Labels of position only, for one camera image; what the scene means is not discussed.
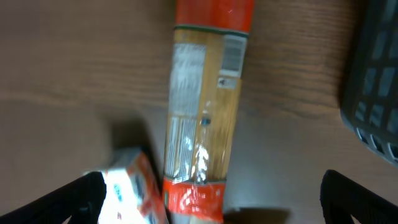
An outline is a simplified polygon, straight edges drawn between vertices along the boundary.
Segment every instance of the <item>wood grain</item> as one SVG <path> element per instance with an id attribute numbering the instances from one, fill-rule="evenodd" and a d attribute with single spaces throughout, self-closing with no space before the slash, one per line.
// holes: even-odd
<path id="1" fill-rule="evenodd" d="M 1 214 L 99 166 L 111 150 L 103 116 L 144 120 L 162 172 L 174 9 L 171 0 L 0 2 Z M 226 210 L 281 208 L 286 223 L 324 223 L 327 169 L 398 203 L 398 170 L 345 128 L 338 108 L 363 9 L 256 1 Z"/>

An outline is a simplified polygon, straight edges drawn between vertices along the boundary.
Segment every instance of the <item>snack package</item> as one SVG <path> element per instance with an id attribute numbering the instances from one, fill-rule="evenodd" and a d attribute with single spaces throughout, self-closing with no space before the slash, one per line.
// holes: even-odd
<path id="1" fill-rule="evenodd" d="M 101 172 L 106 197 L 98 224 L 168 224 L 152 168 L 140 149 L 119 151 Z"/>
<path id="2" fill-rule="evenodd" d="M 177 0 L 165 145 L 166 207 L 223 221 L 253 0 Z"/>

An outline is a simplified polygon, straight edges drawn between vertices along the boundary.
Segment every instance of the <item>plastic wrapper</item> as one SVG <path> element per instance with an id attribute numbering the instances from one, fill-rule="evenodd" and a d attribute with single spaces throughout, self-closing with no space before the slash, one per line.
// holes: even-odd
<path id="1" fill-rule="evenodd" d="M 98 224 L 168 224 L 152 168 L 140 149 L 118 151 L 111 167 L 101 172 L 106 197 Z"/>
<path id="2" fill-rule="evenodd" d="M 178 0 L 165 146 L 166 207 L 222 222 L 253 0 Z"/>

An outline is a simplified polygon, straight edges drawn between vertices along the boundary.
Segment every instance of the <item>black object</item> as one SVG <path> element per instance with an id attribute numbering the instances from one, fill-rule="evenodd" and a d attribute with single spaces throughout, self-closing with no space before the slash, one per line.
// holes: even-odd
<path id="1" fill-rule="evenodd" d="M 97 224 L 106 195 L 100 172 L 91 172 L 79 179 L 0 217 L 0 223 Z"/>
<path id="2" fill-rule="evenodd" d="M 321 204 L 326 224 L 398 223 L 398 207 L 356 182 L 328 170 L 321 186 Z"/>
<path id="3" fill-rule="evenodd" d="M 369 0 L 341 116 L 362 142 L 398 167 L 398 0 Z"/>

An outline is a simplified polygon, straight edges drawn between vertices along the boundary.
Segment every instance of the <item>wooden table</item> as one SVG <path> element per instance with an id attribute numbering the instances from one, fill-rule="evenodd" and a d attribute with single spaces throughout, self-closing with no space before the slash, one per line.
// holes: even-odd
<path id="1" fill-rule="evenodd" d="M 0 2 L 0 214 L 106 162 L 119 124 L 131 143 L 152 144 L 161 172 L 174 9 L 171 0 Z M 398 203 L 398 170 L 340 118 L 363 10 L 362 1 L 256 1 L 226 210 L 323 223 L 327 169 Z"/>

